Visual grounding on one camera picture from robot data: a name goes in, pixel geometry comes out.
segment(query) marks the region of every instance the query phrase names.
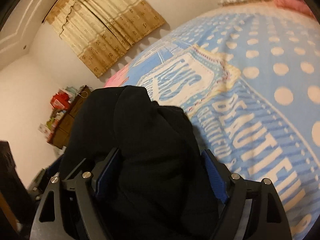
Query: blue bedsheet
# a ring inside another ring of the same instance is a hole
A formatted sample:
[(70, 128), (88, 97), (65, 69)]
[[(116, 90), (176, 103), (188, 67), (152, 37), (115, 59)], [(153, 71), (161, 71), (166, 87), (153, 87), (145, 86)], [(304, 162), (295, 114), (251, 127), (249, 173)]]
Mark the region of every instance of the blue bedsheet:
[[(295, 12), (227, 7), (195, 18), (118, 72), (182, 107), (200, 149), (243, 178), (273, 181), (294, 239), (320, 214), (320, 27)], [(245, 230), (245, 218), (239, 235)]]

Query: clutter on shelf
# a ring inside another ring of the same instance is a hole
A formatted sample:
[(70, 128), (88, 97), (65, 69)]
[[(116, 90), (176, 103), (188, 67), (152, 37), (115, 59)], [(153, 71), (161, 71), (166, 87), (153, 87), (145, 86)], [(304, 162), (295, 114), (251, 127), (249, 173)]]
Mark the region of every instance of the clutter on shelf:
[(78, 90), (74, 87), (66, 87), (65, 89), (59, 89), (58, 93), (52, 96), (50, 101), (52, 112), (49, 120), (45, 124), (41, 123), (38, 128), (47, 139), (54, 133), (59, 121), (84, 87), (82, 86)]

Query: black cloth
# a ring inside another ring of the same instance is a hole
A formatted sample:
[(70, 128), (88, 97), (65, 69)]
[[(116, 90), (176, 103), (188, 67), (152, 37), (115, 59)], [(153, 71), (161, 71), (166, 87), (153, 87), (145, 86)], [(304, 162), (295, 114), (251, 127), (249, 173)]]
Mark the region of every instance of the black cloth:
[(307, 235), (303, 240), (315, 240), (319, 239), (320, 236), (320, 216), (317, 218), (316, 222), (313, 224)]
[(9, 143), (0, 141), (0, 192), (15, 217), (27, 226), (33, 222), (36, 206), (22, 184), (15, 167)]
[(75, 118), (61, 178), (113, 147), (121, 149), (122, 167), (99, 208), (115, 240), (210, 238), (217, 201), (181, 108), (151, 102), (142, 87), (95, 90)]

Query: white wall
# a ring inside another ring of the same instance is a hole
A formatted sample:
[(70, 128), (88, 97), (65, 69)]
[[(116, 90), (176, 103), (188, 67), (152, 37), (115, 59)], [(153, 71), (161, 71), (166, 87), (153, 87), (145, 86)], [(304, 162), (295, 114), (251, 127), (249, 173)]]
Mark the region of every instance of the white wall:
[(106, 80), (129, 63), (145, 48), (164, 37), (171, 30), (194, 17), (217, 8), (219, 0), (146, 0), (158, 11), (167, 24), (152, 32), (135, 44), (109, 71), (97, 79), (94, 74), (77, 58), (71, 48), (62, 41), (53, 28), (41, 25), (30, 48), (31, 55), (39, 65), (62, 87), (89, 85), (100, 88)]
[(38, 127), (49, 119), (50, 99), (58, 88), (29, 55), (0, 71), (0, 140), (9, 142), (26, 187), (41, 168), (55, 160), (53, 147)]

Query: floral curtain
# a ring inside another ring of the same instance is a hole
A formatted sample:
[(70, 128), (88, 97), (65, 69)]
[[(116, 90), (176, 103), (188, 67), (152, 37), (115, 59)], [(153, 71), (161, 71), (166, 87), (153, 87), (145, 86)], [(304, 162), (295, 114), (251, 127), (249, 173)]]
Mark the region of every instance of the floral curtain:
[(96, 77), (165, 22), (144, 0), (58, 0), (46, 21)]

